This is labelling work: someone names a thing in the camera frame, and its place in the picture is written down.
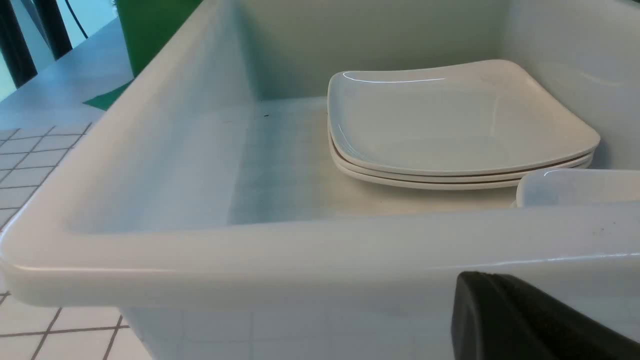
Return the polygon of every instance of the black cable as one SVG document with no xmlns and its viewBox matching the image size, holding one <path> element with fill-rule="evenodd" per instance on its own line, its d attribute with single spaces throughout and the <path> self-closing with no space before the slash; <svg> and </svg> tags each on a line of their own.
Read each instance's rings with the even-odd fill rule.
<svg viewBox="0 0 640 360">
<path fill-rule="evenodd" d="M 69 4 L 69 0 L 65 0 L 65 3 L 67 3 L 67 8 L 69 8 L 69 12 L 71 13 L 71 16 L 74 17 L 74 20 L 76 21 L 76 24 L 78 25 L 78 28 L 80 29 L 80 31 L 82 31 L 82 35 L 84 35 L 84 38 L 89 38 L 88 36 L 86 36 L 86 33 L 84 32 L 84 28 L 82 27 L 82 25 L 80 25 L 80 21 L 76 17 L 76 13 L 74 12 L 74 9 L 71 7 L 71 4 Z"/>
</svg>

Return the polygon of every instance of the white bowl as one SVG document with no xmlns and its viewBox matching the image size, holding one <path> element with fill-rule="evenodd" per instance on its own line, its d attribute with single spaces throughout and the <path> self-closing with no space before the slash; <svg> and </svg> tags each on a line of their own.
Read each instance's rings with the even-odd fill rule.
<svg viewBox="0 0 640 360">
<path fill-rule="evenodd" d="M 585 205 L 640 200 L 640 171 L 539 170 L 522 178 L 519 208 L 548 205 Z"/>
</svg>

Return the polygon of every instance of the square plate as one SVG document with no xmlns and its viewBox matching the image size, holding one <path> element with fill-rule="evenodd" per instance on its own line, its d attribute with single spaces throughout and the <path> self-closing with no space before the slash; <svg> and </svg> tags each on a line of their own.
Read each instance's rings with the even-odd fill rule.
<svg viewBox="0 0 640 360">
<path fill-rule="evenodd" d="M 514 172 L 588 154 L 600 142 L 506 60 L 341 72 L 329 84 L 328 114 L 343 158 L 398 174 Z"/>
</svg>

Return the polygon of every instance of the tile floor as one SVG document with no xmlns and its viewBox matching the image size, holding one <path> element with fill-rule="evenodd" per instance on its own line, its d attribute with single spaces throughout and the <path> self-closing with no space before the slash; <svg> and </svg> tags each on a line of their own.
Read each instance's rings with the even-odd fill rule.
<svg viewBox="0 0 640 360">
<path fill-rule="evenodd" d="M 91 124 L 0 131 L 0 229 Z M 117 309 L 33 307 L 0 274 L 1 360 L 151 360 Z"/>
</svg>

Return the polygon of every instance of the white plastic bin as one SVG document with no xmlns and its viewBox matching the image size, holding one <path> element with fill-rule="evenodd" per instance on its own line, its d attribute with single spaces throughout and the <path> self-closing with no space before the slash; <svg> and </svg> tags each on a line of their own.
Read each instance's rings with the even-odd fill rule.
<svg viewBox="0 0 640 360">
<path fill-rule="evenodd" d="M 640 204 L 509 209 L 333 168 L 349 69 L 506 58 L 640 168 L 629 0 L 205 0 L 3 234 L 14 294 L 118 306 L 156 360 L 451 359 L 462 270 L 511 273 L 640 340 Z"/>
</svg>

